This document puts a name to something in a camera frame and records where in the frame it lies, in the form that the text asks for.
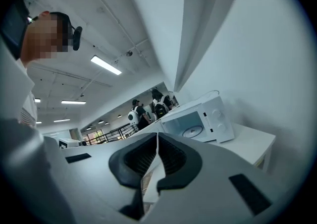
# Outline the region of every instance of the black backpack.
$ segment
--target black backpack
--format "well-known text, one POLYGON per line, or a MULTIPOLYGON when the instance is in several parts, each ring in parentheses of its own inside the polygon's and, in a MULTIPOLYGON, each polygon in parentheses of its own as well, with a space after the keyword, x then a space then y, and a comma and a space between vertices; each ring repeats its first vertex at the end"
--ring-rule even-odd
POLYGON ((157 119, 161 118, 168 113, 168 107, 164 103, 165 96, 162 96, 159 102, 156 99, 153 100, 154 103, 154 113, 157 115, 157 119))

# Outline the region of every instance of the table leg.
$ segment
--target table leg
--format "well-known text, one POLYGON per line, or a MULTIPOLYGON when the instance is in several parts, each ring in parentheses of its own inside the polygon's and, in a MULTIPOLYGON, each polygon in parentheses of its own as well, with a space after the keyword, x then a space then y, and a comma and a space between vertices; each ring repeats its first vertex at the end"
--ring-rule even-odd
POLYGON ((263 171, 266 173, 267 172, 267 168, 268 168, 268 165, 269 165, 269 160, 271 158, 271 150, 272 150, 272 147, 270 147, 268 149, 268 151, 266 152, 266 155, 264 157, 264 165, 263 165, 263 171))

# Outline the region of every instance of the table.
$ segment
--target table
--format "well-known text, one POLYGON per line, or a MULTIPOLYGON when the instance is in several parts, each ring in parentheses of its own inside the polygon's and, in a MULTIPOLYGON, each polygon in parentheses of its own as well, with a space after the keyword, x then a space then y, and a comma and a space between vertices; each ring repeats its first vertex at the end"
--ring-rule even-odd
MULTIPOLYGON (((232 124, 232 128, 235 136, 233 140, 223 143, 211 141, 206 142, 206 144, 212 144, 226 148, 255 166, 259 166, 264 161, 262 170, 266 172, 269 164, 271 148, 275 142, 275 135, 235 123, 232 124)), ((156 159, 157 165, 155 167, 151 165, 153 174, 143 198, 144 203, 152 204, 158 200, 159 195, 156 185, 160 179, 165 177, 163 164, 159 157, 156 157, 156 159)))

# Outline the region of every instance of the fluorescent light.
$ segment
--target fluorescent light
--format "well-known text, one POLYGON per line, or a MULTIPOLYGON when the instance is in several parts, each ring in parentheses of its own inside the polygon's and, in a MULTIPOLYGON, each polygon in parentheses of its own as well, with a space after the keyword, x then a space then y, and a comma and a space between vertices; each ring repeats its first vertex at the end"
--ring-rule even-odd
POLYGON ((106 63, 105 61, 103 61, 102 59, 100 59, 97 56, 94 56, 90 61, 95 63, 95 64, 97 64, 97 65, 99 65, 99 66, 101 66, 101 67, 103 67, 104 69, 109 70, 110 72, 113 72, 116 75, 121 74, 121 72, 118 69, 114 68, 113 66, 111 66, 108 63, 106 63))
POLYGON ((86 102, 79 101, 61 101, 62 104, 85 104, 86 102))
POLYGON ((54 120, 54 123, 56 123, 56 122, 64 122, 64 121, 70 121, 70 119, 54 120))

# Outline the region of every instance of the railing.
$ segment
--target railing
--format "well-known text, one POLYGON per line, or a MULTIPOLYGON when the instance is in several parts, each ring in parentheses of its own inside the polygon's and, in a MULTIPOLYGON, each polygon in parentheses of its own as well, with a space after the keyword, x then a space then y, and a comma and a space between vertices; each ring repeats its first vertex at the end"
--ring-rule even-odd
POLYGON ((126 139, 136 132, 137 132, 136 127, 128 123, 122 127, 117 128, 116 130, 112 130, 109 133, 87 140, 86 142, 87 142, 87 145, 108 143, 112 141, 126 139))

